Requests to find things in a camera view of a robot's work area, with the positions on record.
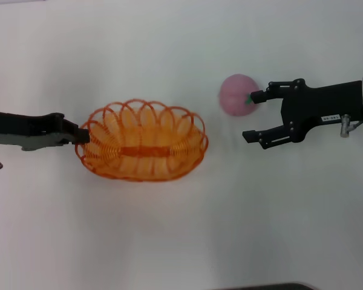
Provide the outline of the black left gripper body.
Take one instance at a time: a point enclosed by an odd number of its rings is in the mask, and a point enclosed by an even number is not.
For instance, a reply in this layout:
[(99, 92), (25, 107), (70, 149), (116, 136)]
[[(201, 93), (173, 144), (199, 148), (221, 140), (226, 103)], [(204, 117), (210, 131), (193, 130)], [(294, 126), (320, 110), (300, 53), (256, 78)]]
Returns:
[(53, 114), (27, 116), (0, 112), (0, 145), (22, 147), (34, 151), (51, 147)]

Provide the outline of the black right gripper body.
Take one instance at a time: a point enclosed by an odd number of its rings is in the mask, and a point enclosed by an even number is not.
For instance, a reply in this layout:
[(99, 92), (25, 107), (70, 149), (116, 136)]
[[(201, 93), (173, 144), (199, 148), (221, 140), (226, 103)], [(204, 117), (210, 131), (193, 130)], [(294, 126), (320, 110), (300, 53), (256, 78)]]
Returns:
[(363, 121), (362, 82), (310, 88), (298, 79), (282, 89), (281, 116), (293, 143), (302, 142), (317, 126), (339, 123), (348, 115), (351, 121)]

